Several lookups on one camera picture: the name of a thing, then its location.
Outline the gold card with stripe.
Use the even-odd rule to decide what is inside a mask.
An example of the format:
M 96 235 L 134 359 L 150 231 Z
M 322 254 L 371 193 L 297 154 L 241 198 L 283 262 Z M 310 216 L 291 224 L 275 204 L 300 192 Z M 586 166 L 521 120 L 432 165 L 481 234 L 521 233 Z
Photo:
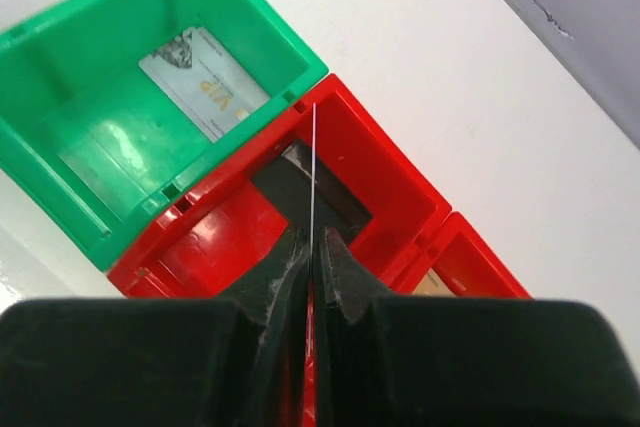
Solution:
M 429 269 L 417 286 L 412 290 L 413 295 L 456 297 L 456 294 L 445 284 L 434 269 Z

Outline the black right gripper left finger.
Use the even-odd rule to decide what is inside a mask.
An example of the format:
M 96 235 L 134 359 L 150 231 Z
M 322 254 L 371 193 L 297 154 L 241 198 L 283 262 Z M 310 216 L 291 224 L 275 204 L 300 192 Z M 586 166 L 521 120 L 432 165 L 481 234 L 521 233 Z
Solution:
M 1 316 L 5 426 L 299 426 L 310 249 L 290 227 L 206 299 L 57 298 Z

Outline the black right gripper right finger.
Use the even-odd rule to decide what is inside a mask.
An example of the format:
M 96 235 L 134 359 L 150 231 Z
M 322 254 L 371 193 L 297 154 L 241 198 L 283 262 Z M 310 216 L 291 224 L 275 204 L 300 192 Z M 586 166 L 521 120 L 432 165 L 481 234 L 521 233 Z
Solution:
M 320 426 L 635 426 L 639 382 L 577 302 L 401 295 L 317 231 Z

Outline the silver grey card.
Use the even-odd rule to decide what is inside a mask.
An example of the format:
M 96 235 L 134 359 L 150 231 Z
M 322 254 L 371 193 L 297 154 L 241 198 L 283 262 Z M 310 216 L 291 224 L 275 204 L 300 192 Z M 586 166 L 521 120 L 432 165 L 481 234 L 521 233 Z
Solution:
M 202 27 L 187 28 L 141 59 L 139 66 L 212 142 L 270 100 Z

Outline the black card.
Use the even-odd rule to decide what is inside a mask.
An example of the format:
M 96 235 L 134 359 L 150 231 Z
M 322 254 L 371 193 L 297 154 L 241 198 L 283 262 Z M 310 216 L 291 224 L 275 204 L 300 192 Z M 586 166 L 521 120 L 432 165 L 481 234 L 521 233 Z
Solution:
M 289 222 L 310 227 L 311 147 L 296 140 L 252 177 L 256 188 Z M 338 231 L 352 243 L 372 215 L 352 192 L 316 161 L 315 225 Z

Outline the dark grey VIP card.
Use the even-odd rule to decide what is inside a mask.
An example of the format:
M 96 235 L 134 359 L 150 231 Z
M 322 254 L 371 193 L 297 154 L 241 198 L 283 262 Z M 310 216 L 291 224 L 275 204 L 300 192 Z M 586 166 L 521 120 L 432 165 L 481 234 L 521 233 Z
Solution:
M 317 137 L 317 104 L 311 108 L 311 193 L 310 193 L 310 253 L 313 253 L 315 236 L 315 205 L 316 205 L 316 137 Z M 305 357 L 305 389 L 303 426 L 316 426 L 316 355 L 315 355 L 315 317 L 314 317 L 314 289 L 313 283 L 309 287 L 309 301 L 307 309 L 307 334 Z

